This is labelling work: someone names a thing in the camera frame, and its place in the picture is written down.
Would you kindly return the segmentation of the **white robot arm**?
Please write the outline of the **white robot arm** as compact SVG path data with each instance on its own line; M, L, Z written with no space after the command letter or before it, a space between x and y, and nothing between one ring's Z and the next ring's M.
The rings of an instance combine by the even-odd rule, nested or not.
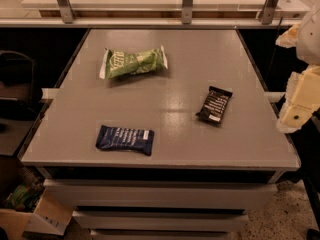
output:
M302 73L292 72L287 81L285 102L276 127L280 132L293 133L320 108L320 2L280 35L276 44L296 48L297 58L308 64Z

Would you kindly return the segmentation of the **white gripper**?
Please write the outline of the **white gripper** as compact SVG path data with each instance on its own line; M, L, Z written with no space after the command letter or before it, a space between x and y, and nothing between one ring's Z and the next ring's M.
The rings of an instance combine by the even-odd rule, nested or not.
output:
M282 133L300 130L319 108L320 66L309 65L302 73L291 73L276 127Z

